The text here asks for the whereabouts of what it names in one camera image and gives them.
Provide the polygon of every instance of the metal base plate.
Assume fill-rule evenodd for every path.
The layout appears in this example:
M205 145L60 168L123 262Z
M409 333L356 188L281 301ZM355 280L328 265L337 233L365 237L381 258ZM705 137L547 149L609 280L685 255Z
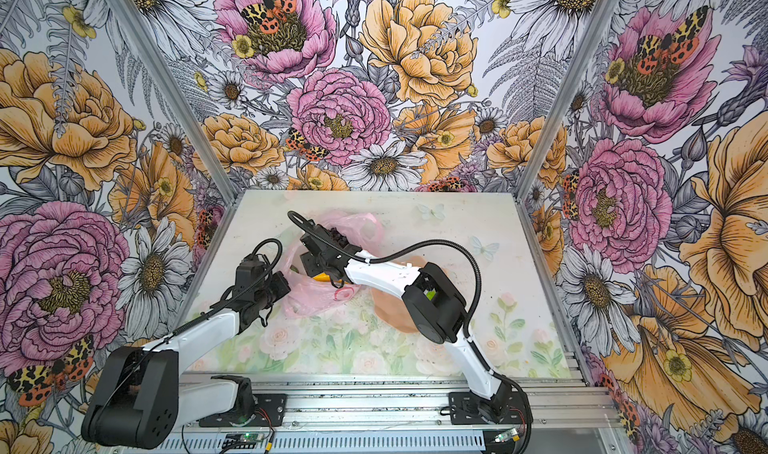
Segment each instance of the metal base plate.
M472 392L450 392L448 394L448 407L451 410L451 424L466 426L467 424L485 424L485 420L478 412L477 404L481 398ZM509 397L508 414L503 416L499 424L522 424L520 412L523 412L523 401L518 392L513 392Z
M258 411L258 409L262 409L269 416L270 421L272 421L272 427L282 426L287 398L288 395L286 394L259 394L254 392L257 411L255 416L245 424L234 424L221 414L204 417L198 423L200 427L268 427L269 422Z

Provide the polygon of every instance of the pink peony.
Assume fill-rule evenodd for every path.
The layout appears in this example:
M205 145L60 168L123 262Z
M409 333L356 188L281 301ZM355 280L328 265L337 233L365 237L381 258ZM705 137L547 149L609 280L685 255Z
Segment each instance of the pink peony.
M274 34L249 29L243 8L264 0L214 0L221 41L233 44L233 59L246 65L246 80L260 86L310 74L336 54L336 18L320 1L296 0L296 12L280 22Z
M616 272L642 267L670 226L672 201L663 186L664 167L653 149L638 139L598 141L579 170L574 244L598 250Z
M116 310L128 242L104 216L72 202L0 220L0 367L5 375L51 365L92 335L109 344L123 323Z
M379 88L336 68L312 74L286 98L293 128L328 150L325 160L346 166L350 156L389 137L389 110Z
M698 47L682 64L659 62L648 75L638 71L638 40L648 35L663 39L684 22L684 18L673 20L671 12L660 18L658 11L639 10L619 36L619 45L608 54L606 82L590 101L595 117L618 126L626 135L643 136L657 144L672 137L704 107L717 85L706 81L720 42L720 36L709 38L711 12L707 11L698 33Z

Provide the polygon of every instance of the black cable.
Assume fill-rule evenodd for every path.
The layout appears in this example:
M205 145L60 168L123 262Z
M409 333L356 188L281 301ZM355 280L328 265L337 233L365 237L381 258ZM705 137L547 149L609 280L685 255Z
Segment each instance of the black cable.
M190 452L190 448L187 447L187 441L184 440L184 427L185 426L186 426L186 424L182 424L181 425L181 445L184 446L184 450L187 451L187 454L192 454L192 452Z
M329 242L328 240L322 238L321 236L319 236L318 234L315 233L315 231L313 229L315 224L313 222L308 221L301 214L295 212L294 210L289 210L288 211L288 218L291 219L291 221L296 226L298 226L300 229L302 229L309 236L311 236L312 238L314 238L316 240L319 240L320 242L322 242L323 244L325 244L329 248L334 249L339 254L341 254L343 256L346 256L346 257L349 257L351 259L357 260L359 262L367 263L367 264L383 264L385 262L389 262L390 260L397 259L398 257L404 256L404 255L406 255L406 254L408 254L410 252L413 252L414 250L425 248L427 246L448 246L449 248L454 248L457 251L459 251L460 253L464 254L464 257L466 257L467 260L469 261L469 264L472 266L472 271L475 274L475 295L472 297L472 303L469 305L469 309L467 310L467 313L466 313L465 318L464 318L464 326L463 326L464 337L467 338L467 340L469 342L469 345L472 347L472 351L475 353L476 357L478 359L480 359L480 362L483 364L483 366L485 367L486 371L491 372L492 375L496 379L499 379L501 382L506 382L507 384L509 384L510 386L515 388L518 392L520 392L520 397L522 398L522 401L523 401L523 410L525 412L525 417L528 418L527 419L527 424L528 424L528 426L532 426L533 425L533 414L531 412L531 404L528 401L528 396L525 394L525 392L523 391L522 387L520 387L520 384L518 384L517 382L509 379L508 377L506 377L505 375L503 375L503 374L501 374L499 372L495 372L495 370L492 369L488 365L488 363L485 362L485 358L480 353L480 349L477 348L477 346L475 345L475 343L473 341L469 340L469 339L471 339L471 337L469 335L469 321L472 320L472 315L475 313L476 309L478 308L478 305L480 304L480 293L482 291L482 279L480 277L480 267L478 266L477 261L475 260L475 257L473 257L472 254L468 250L466 250L466 248L464 248L464 246L461 246L460 244L456 244L455 242L453 242L451 240L446 240L446 239L430 239L430 240L423 240L422 242L418 242L418 243L416 243L416 244L414 244L412 246L409 246L408 248L399 250L399 251L395 252L394 254L390 254L389 256L386 256L386 257L379 257L377 259L375 259L375 258L369 259L369 258L360 257L360 256L357 256L357 255L354 255L354 254L347 253L344 250L342 250L341 248L339 248L338 246L336 246L334 243ZM528 448L528 443L531 440L531 434L530 434L531 430L532 430L531 427L529 427L526 430L526 432L525 432L525 439L523 440L523 444L521 446L521 449L519 450L519 452L517 454L522 454L523 451Z
M426 248L427 246L447 246L449 248L454 248L458 252L464 254L464 257L466 257L467 260L469 261L469 264L472 266L472 271L475 274L475 295L472 297L472 303L469 305L469 309L467 310L467 314L466 314L466 320L464 323L464 336L466 338L469 338L469 321L472 320L472 316L475 314L475 311L478 308L478 304L480 304L480 292L482 291L482 278L480 277L480 267L478 266L478 263L475 260L475 257L473 257L472 254L468 250L466 250L466 248L464 248L464 246L457 244L452 240L430 239L430 240L423 240L421 242L417 242L416 244L409 246L408 248L401 249L395 252L394 254L390 254L389 256L386 256L386 257L369 259L366 257L360 257L355 254L350 254L348 252L345 252L343 249L339 248L334 243L322 238L321 236L316 234L315 231L312 229L314 227L314 223L309 222L301 214L295 212L294 210L288 211L288 218L291 219L291 221L296 226L298 226L299 229L302 229L309 236L319 240L329 248L334 249L339 254L342 254L346 257L357 260L358 262L364 262L367 264L383 264L385 262L389 262L390 260L397 259L398 257L404 256L410 252L413 252L414 250Z
M229 298L227 302L224 304L218 306L215 309L211 309L206 313L201 314L198 317L195 317L191 321L189 321L186 324L182 324L181 326L178 326L172 333L171 337L177 336L183 332L185 332L187 329L196 326L197 324L200 324L203 321L206 321L210 319L211 317L215 316L222 310L226 309L227 307L231 306L236 300L238 300L241 296L244 296L245 294L248 294L253 288L259 285L262 280L264 280L265 277L272 275L272 270L277 266L277 262L280 260L280 258L283 256L283 243L281 243L278 239L269 238L264 239L261 242L259 242L254 250L252 251L252 254L255 254L259 249L261 249L263 246L267 244L274 244L277 246L277 254L275 255L274 259L272 259L272 262L270 262L270 265L267 266L266 269L264 269L264 272L261 273L257 278L255 278L254 282L252 282L249 286L242 289L240 292L237 292L232 295L232 297ZM226 291L224 294L222 294L222 300L226 298L226 295L228 293L232 292L234 290L234 286L229 286L226 288Z

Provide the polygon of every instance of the flower bud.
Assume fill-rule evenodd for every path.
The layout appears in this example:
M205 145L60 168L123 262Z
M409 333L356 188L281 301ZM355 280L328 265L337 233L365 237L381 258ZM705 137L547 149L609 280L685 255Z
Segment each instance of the flower bud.
M704 128L699 127L688 139L683 142L680 149L680 156L683 158L683 168L690 169L694 162L701 161L706 156L706 137Z
M67 193L68 196L73 197L80 194L85 189L85 180L80 174L76 172L67 171L62 174L62 177L58 180L58 186Z
M700 227L701 223L694 216L683 216L675 224L674 231L680 240L692 244L701 237Z

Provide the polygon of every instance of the butterfly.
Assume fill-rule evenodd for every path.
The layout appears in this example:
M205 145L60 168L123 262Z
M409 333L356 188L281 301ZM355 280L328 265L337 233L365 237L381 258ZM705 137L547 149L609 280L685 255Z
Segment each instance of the butterfly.
M472 236L469 239L472 242L472 250L475 251L477 256L483 256L485 259L493 260L493 255L498 251L498 242L484 246L480 242L480 239L475 236Z
M443 220L446 218L446 206L444 204L438 204L434 209L428 208L424 204L419 204L418 210L422 213L422 219L429 220L432 216L435 216L437 220Z
M302 136L300 132L291 128L286 139L286 146L291 151L298 151L299 155L307 161L320 161L325 156L330 154L328 149L321 146L315 146L306 141L306 138Z
M578 220L578 206L576 205L576 189L578 188L578 174L572 173L563 178L563 216L566 219Z
M657 36L643 36L638 39L638 72L642 75L651 74L656 67L663 71L667 65L682 64L699 47L699 32L704 27L708 6L696 9L696 12L688 16L674 33L667 34L664 38Z
M66 391L85 377L94 364L94 338L87 335L51 366L27 366L8 376L8 386L18 392L18 404L34 407L42 404L54 390Z
M262 0L261 4L251 4L240 11L240 15L253 30L264 34L274 34L280 28L288 14L296 12L296 0Z

